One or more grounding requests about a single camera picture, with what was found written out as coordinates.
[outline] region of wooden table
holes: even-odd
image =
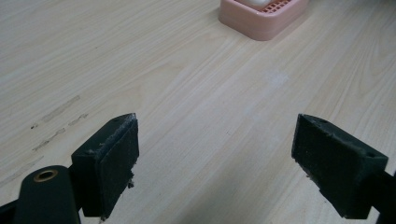
[[[312,0],[267,42],[218,13],[217,0],[1,1],[0,204],[135,112],[135,188],[106,223],[375,223],[374,209],[340,218],[290,149],[306,113],[396,170],[396,1]]]

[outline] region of pink soap dish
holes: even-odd
[[[270,40],[303,14],[309,0],[278,0],[256,10],[221,0],[219,21],[254,40]]]

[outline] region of light wood tabletop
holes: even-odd
[[[135,187],[106,223],[375,223],[339,217],[290,151],[305,113],[394,173],[396,1],[311,0],[265,42],[218,15],[219,0],[0,1],[0,204],[135,112]]]

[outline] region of soap bar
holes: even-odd
[[[238,0],[238,2],[242,3],[247,7],[260,10],[268,6],[270,3],[274,2],[274,0]]]

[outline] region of scratch mark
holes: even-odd
[[[35,129],[36,127],[38,127],[38,124],[37,124],[37,123],[34,123],[34,124],[32,125],[32,127],[30,127],[30,129]]]
[[[35,159],[34,161],[31,161],[24,166],[22,166],[17,172],[15,172],[13,175],[10,175],[6,179],[0,181],[0,188],[2,188],[4,185],[8,184],[9,182],[13,181],[14,179],[18,178],[20,175],[23,175],[26,171],[30,170],[36,163],[41,161],[44,158],[44,156],[41,156],[40,158]]]
[[[52,141],[58,134],[64,133],[66,132],[65,128],[62,128],[61,130],[58,130],[52,137],[50,137],[49,139],[43,140],[40,145],[38,145],[37,147],[33,148],[33,151],[38,151],[40,148],[46,146],[50,141]]]
[[[79,95],[73,97],[73,99],[67,101],[63,105],[59,106],[58,108],[54,109],[52,112],[50,112],[48,115],[44,116],[41,120],[44,122],[48,122],[55,118],[56,116],[62,114],[68,107],[70,107],[73,103],[78,101],[80,99]]]
[[[82,114],[82,115],[80,115],[80,116],[78,117],[78,119],[75,119],[75,120],[71,121],[68,125],[69,125],[69,126],[73,126],[73,125],[77,124],[81,119],[87,118],[88,115],[89,115],[89,114]]]

